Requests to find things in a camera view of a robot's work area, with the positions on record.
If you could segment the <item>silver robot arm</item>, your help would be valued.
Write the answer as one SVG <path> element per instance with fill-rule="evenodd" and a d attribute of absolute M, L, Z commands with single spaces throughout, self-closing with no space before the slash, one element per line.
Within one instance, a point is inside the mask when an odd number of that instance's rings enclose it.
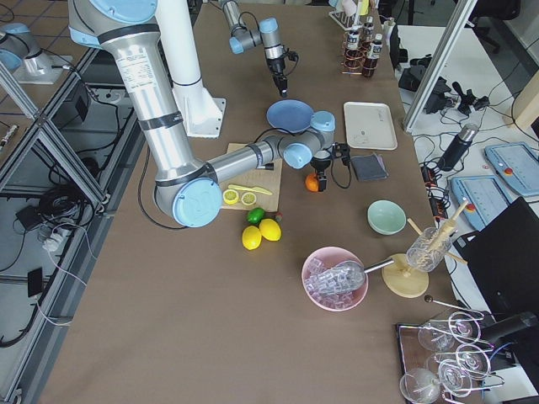
<path fill-rule="evenodd" d="M 219 1 L 230 29 L 229 45 L 235 55 L 255 47 L 264 49 L 266 65 L 282 98 L 288 96 L 288 76 L 299 62 L 299 55 L 284 46 L 275 17 L 260 22 L 250 12 L 241 12 L 237 1 Z"/>
<path fill-rule="evenodd" d="M 201 83 L 186 2 L 71 1 L 68 14 L 74 42 L 114 57 L 157 164 L 155 203 L 184 227 L 216 218 L 220 182 L 279 158 L 305 167 L 334 142 L 334 115 L 318 111 L 301 134 L 280 132 L 201 161 L 191 150 L 189 127 L 217 122 L 222 109 Z"/>

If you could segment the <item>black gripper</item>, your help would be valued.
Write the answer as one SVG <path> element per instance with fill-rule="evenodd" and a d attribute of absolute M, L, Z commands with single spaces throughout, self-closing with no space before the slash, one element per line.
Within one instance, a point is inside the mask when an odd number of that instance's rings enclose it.
<path fill-rule="evenodd" d="M 335 142 L 327 149 L 321 150 L 322 155 L 316 154 L 310 161 L 311 166 L 317 173 L 318 192 L 323 192 L 327 188 L 327 176 L 324 173 L 335 159 L 350 168 L 350 147 L 347 143 Z"/>
<path fill-rule="evenodd" d="M 288 96 L 288 82 L 285 74 L 286 59 L 297 63 L 299 55 L 289 48 L 272 48 L 265 50 L 265 57 L 279 95 L 286 98 Z"/>

